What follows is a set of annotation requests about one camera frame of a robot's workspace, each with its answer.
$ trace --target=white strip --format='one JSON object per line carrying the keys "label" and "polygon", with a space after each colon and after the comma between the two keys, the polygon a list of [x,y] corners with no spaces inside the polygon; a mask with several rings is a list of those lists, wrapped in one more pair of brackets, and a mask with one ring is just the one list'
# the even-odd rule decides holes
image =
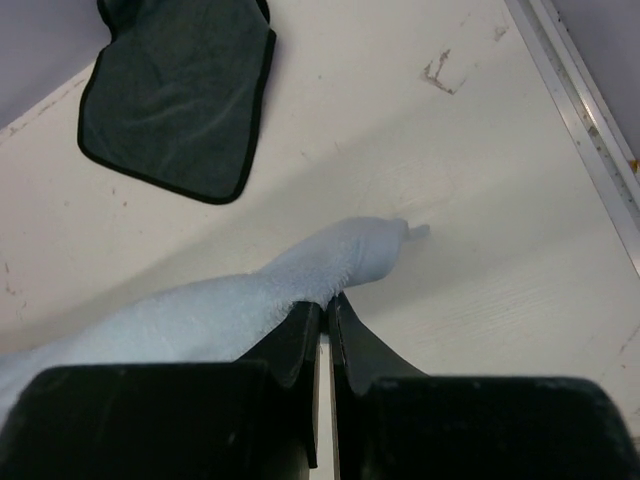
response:
{"label": "white strip", "polygon": [[[593,144],[589,132],[585,129],[580,115],[576,111],[569,94],[565,90],[564,84],[562,83],[556,68],[545,50],[545,46],[538,36],[539,34],[544,34],[545,31],[540,32],[539,29],[536,29],[536,27],[532,25],[527,13],[527,5],[525,3],[527,0],[505,1],[516,25],[518,26],[518,29],[520,30],[522,38],[529,48],[529,52],[531,53],[536,66],[538,67],[540,75],[542,76],[551,97],[558,107],[560,115],[569,130],[569,134],[573,138],[578,153],[582,157],[582,161],[593,180],[594,186],[600,195],[607,213],[609,214],[609,217],[611,218],[611,221],[613,222],[613,225],[615,226],[636,271],[640,274],[640,234],[638,233],[638,229],[631,213],[624,204],[623,199],[620,197],[620,193],[613,182],[613,179],[609,175],[596,146]],[[531,0],[531,3],[538,3],[539,5],[537,0]],[[575,65],[573,63],[571,63],[571,65],[574,67],[575,75],[577,73]],[[602,118],[598,109],[591,109],[590,114],[593,115],[593,118],[595,119],[594,123],[600,122],[601,125],[606,125],[606,122],[604,121],[604,118]],[[606,132],[608,132],[609,136],[603,136],[603,140],[617,145],[608,128],[606,128]],[[617,149],[617,154],[619,157],[622,157],[622,152],[619,147]],[[633,172],[626,162],[623,166],[625,166],[627,169],[626,171],[631,174],[631,178],[629,179],[630,181],[628,181],[630,190],[634,184],[638,187],[637,182],[635,182],[635,177],[633,177]],[[640,199],[640,188],[636,190],[635,195]]]}

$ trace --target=towel black trim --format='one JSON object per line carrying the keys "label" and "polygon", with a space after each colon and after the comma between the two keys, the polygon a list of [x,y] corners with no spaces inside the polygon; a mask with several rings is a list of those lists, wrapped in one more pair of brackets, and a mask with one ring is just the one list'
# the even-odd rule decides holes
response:
{"label": "towel black trim", "polygon": [[[116,28],[113,25],[113,22],[111,21],[111,19],[109,18],[109,12],[107,10],[107,7],[104,4],[104,0],[97,0],[97,2],[98,2],[98,11],[100,12],[102,21],[109,28],[109,32],[111,32],[111,42],[109,42],[109,45],[111,45],[113,42],[117,40]],[[264,15],[266,21],[269,22],[271,15],[270,15],[269,7],[266,3],[266,0],[256,0],[256,2],[258,4],[258,7],[260,8],[260,11]],[[183,195],[193,200],[198,200],[200,202],[208,203],[211,205],[226,205],[237,200],[240,197],[240,195],[242,195],[242,192],[244,191],[244,187],[246,186],[247,181],[249,180],[249,174],[251,172],[251,167],[253,166],[253,159],[256,153],[256,149],[258,147],[258,138],[260,137],[260,121],[262,117],[262,102],[263,102],[264,91],[267,86],[267,80],[269,78],[269,72],[271,70],[271,63],[273,61],[273,52],[275,50],[275,45],[276,45],[276,33],[273,30],[269,29],[269,33],[267,34],[267,43],[265,45],[264,57],[262,60],[262,71],[260,72],[260,76],[258,77],[258,81],[256,83],[256,88],[253,95],[251,125],[249,129],[249,142],[248,142],[247,151],[244,157],[244,165],[242,166],[242,170],[240,172],[240,178],[238,179],[238,183],[233,193],[227,197],[222,197],[222,198],[211,197],[208,195],[195,193],[190,190],[177,187],[170,183],[163,182],[162,180],[158,180],[144,173],[140,173],[135,170],[130,170],[128,168],[124,168],[119,165],[114,165],[108,160],[105,160],[102,157],[94,155],[82,143],[82,139],[84,137],[83,136],[83,132],[84,132],[83,112],[84,112],[85,102],[87,100],[87,96],[89,94],[89,91],[91,90],[92,85],[95,83],[96,75],[100,69],[100,65],[102,63],[102,54],[104,50],[109,47],[109,45],[107,45],[107,47],[102,49],[102,51],[100,51],[100,53],[98,54],[95,67],[93,69],[93,72],[91,73],[91,77],[89,78],[89,81],[87,82],[87,86],[84,89],[84,92],[82,92],[82,97],[80,99],[80,113],[78,115],[78,135],[77,135],[77,143],[78,143],[78,147],[80,148],[80,151],[87,158],[89,158],[90,160],[94,161],[99,165],[102,165],[103,167],[109,168],[111,170],[130,176],[132,178],[136,178],[138,180],[142,180],[144,182],[150,183],[152,185],[155,185],[156,187],[160,187],[165,190],[169,190],[171,192],[177,193],[179,195]]]}

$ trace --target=scuff mark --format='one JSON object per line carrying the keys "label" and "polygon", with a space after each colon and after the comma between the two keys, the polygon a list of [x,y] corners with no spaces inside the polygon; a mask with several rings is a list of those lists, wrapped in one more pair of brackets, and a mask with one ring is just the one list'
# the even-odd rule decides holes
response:
{"label": "scuff mark", "polygon": [[433,60],[431,60],[429,62],[429,65],[425,67],[424,72],[422,72],[422,77],[425,82],[433,85],[434,87],[442,90],[443,92],[448,93],[449,95],[455,95],[458,89],[462,86],[462,84],[464,84],[464,81],[462,82],[460,87],[458,87],[458,89],[454,90],[452,88],[448,88],[445,85],[443,85],[439,79],[440,72],[442,71],[442,67],[444,67],[444,64],[449,59],[450,54],[451,54],[450,48],[440,54],[440,58],[438,59],[438,70],[436,70],[436,73],[434,75],[431,74],[431,67],[433,66]]}
{"label": "scuff mark", "polygon": [[493,30],[493,41],[498,43],[508,31],[509,31],[509,27],[506,27],[506,26],[496,27]]}
{"label": "scuff mark", "polygon": [[618,356],[622,355],[622,353],[625,351],[625,349],[627,348],[627,346],[633,342],[633,339],[636,338],[636,336],[638,335],[638,333],[640,332],[640,325],[638,325],[636,327],[636,329],[633,331],[633,333],[631,333],[631,335],[629,335],[629,338],[627,338],[627,341],[624,342],[624,345],[622,345],[622,347],[620,347],[620,351],[618,352]]}
{"label": "scuff mark", "polygon": [[13,290],[11,288],[11,285],[9,285],[9,282],[7,282],[6,287],[4,288],[4,290],[5,290],[5,292],[7,292],[12,297],[15,297],[16,294],[18,293],[16,290]]}
{"label": "scuff mark", "polygon": [[25,113],[25,115],[23,116],[29,116],[31,118],[28,118],[27,121],[25,121],[21,126],[18,127],[14,127],[14,126],[9,126],[6,128],[3,128],[2,130],[0,130],[0,138],[3,137],[5,131],[7,131],[9,134],[7,135],[7,137],[0,141],[0,146],[9,138],[13,137],[15,134],[17,134],[18,132],[20,132],[21,130],[23,130],[25,127],[27,127],[28,125],[31,124],[31,122],[33,122],[36,118],[40,117],[43,113],[45,113],[47,110],[49,110],[51,107],[53,107],[56,103],[60,102],[63,98],[65,98],[67,95],[69,95],[72,91],[74,91],[77,87],[79,87],[80,85],[82,85],[83,83],[85,83],[87,81],[87,78],[83,78],[77,82],[75,82],[70,88],[68,88],[67,90],[65,90],[64,92],[62,92],[59,96],[57,96],[57,98],[51,102],[49,102],[48,104],[42,106],[40,108],[40,110],[38,110],[38,112],[35,114],[31,113],[32,111],[29,110],[27,113]]}

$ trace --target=white surface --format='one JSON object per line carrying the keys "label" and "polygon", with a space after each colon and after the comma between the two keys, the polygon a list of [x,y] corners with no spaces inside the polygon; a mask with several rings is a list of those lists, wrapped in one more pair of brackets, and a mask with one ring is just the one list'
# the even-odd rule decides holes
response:
{"label": "white surface", "polygon": [[[349,292],[370,328],[428,373],[595,379],[640,432],[640,282],[502,2],[270,4],[261,140],[230,206],[84,158],[90,70],[0,134],[2,349],[257,268],[333,220],[404,215],[431,238]],[[423,77],[449,49],[455,95]]]}

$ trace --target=dirt speck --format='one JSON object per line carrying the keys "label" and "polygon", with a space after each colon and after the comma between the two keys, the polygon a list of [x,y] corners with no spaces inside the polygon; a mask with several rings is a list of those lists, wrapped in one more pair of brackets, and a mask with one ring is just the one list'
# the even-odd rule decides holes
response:
{"label": "dirt speck", "polygon": [[433,66],[433,60],[431,62],[429,62],[429,65],[427,65],[424,69],[424,71],[422,72],[422,79],[433,85],[436,88],[439,88],[440,90],[442,90],[445,93],[448,93],[449,95],[455,95],[456,94],[456,90],[453,90],[452,88],[448,88],[446,86],[444,86],[442,84],[442,82],[440,81],[439,77],[440,77],[440,72],[442,71],[442,67],[444,67],[444,64],[447,62],[447,60],[449,59],[449,55],[451,54],[451,49],[447,49],[444,52],[442,52],[440,54],[440,58],[438,59],[438,69],[436,70],[435,74],[431,73],[431,67]]}
{"label": "dirt speck", "polygon": [[509,31],[509,27],[496,27],[493,29],[493,41],[494,42],[499,42],[502,37],[504,37],[504,35]]}

